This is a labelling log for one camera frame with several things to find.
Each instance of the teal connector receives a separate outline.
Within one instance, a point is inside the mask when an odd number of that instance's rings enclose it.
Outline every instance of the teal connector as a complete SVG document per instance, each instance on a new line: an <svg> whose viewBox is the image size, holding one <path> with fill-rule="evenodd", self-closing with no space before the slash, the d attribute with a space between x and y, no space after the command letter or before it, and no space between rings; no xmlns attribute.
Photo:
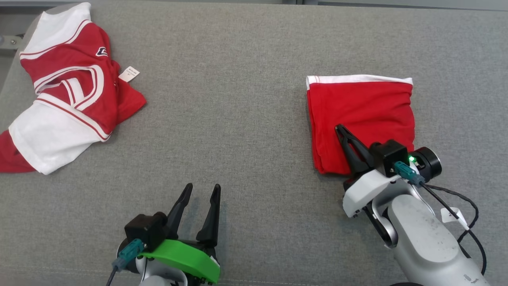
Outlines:
<svg viewBox="0 0 508 286"><path fill-rule="evenodd" d="M420 185L425 183L425 178L416 173L415 170L411 169L404 162L398 161L394 165L395 173L401 176L403 179L408 180L411 184L420 187Z"/></svg>
<svg viewBox="0 0 508 286"><path fill-rule="evenodd" d="M145 250L144 243L140 239L131 241L120 253L118 257L111 264L113 268L116 267L117 271L120 272L127 267L127 264L131 260L135 259Z"/></svg>

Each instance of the cable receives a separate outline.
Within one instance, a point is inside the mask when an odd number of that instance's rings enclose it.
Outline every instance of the cable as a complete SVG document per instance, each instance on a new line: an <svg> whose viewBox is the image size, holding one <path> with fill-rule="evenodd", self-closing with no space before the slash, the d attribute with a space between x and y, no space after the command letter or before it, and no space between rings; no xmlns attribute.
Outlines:
<svg viewBox="0 0 508 286"><path fill-rule="evenodd" d="M143 277L141 277L141 281L145 280L146 276L146 266L148 265L148 258L145 258L145 270L143 271Z"/></svg>
<svg viewBox="0 0 508 286"><path fill-rule="evenodd" d="M111 275L109 275L108 282L106 283L106 286L110 286L111 282L113 281L113 277L115 277L115 273L118 270L118 266L113 267L113 271L111 271Z"/></svg>
<svg viewBox="0 0 508 286"><path fill-rule="evenodd" d="M465 225L465 222L464 223L462 222L463 220L461 218L459 218L459 216L450 208L450 206L448 206L447 203L445 203L432 189L430 189L429 185L426 185L423 182L421 182L420 185L425 190L427 190L438 202L440 202L450 212L450 214L453 215L453 217L455 217L455 219L457 219L457 221L459 221L462 224L462 226L464 226L464 228L466 229L466 231L465 231L466 233L469 233L471 235L471 237L473 238L474 242L476 242L476 244L478 245L478 248L480 249L480 253L482 254L482 275L485 275L485 271L487 270L487 256L485 254L485 250L483 249L483 245L478 240L476 235L474 235L474 233L472 232L470 227Z"/></svg>
<svg viewBox="0 0 508 286"><path fill-rule="evenodd" d="M464 196L461 193L457 193L457 192L448 190L448 189L443 188L443 187L438 187L438 186L433 186L433 185L428 185L428 184L427 184L427 187L429 187L431 189L434 189L434 190L443 191L443 192L446 192L446 193L449 193L449 194L452 194L452 195L456 195L457 197L459 197L459 198L463 199L464 201L470 203L471 206L474 208L474 219L469 224L469 228L472 228L474 226L474 224L476 223L476 221L478 220L478 217L479 217L479 210L478 210L478 207L476 206L476 204L470 198ZM466 235L467 235L467 231L464 231L460 235L459 239L457 239L457 242L459 242L459 243L462 242L462 239L464 239L464 237Z"/></svg>

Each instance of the white label tag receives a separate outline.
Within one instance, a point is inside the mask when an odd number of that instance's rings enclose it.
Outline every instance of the white label tag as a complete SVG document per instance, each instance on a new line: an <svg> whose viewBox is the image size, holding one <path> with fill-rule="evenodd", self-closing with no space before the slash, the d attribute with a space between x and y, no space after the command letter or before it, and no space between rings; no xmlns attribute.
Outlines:
<svg viewBox="0 0 508 286"><path fill-rule="evenodd" d="M462 220L466 221L464 219L464 216L460 212L459 208L450 207L450 209L452 209L452 211L454 211L458 217L460 217ZM455 219L455 217L445 208L441 209L441 219L442 219L443 223L447 223L450 221L457 221Z"/></svg>
<svg viewBox="0 0 508 286"><path fill-rule="evenodd" d="M118 76L119 79L129 82L133 78L135 78L139 74L139 71L133 67L126 68L121 75Z"/></svg>

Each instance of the metal bracket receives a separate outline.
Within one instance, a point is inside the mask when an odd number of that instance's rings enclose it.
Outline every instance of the metal bracket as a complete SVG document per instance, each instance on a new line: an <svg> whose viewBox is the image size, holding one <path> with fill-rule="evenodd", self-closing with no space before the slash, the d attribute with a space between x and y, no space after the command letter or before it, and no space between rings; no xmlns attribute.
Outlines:
<svg viewBox="0 0 508 286"><path fill-rule="evenodd" d="M0 50L17 50L23 39L19 36L0 35Z"/></svg>

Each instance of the gray fabric surface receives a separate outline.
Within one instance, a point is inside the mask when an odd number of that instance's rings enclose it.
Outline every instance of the gray fabric surface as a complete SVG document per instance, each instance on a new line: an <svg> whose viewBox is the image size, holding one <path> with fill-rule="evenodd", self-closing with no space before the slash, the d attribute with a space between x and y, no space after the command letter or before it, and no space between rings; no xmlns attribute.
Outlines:
<svg viewBox="0 0 508 286"><path fill-rule="evenodd" d="M105 283L123 226L168 211L188 182L182 238L223 187L220 285L405 281L368 219L344 215L342 178L312 165L305 76L358 73L414 79L415 145L439 154L435 184L476 201L486 277L508 279L505 12L109 2L92 20L113 58L141 72L132 86L148 104L49 176L0 174L0 284ZM34 97L18 57L0 129ZM474 242L463 245L480 264ZM122 272L114 285L138 279Z"/></svg>

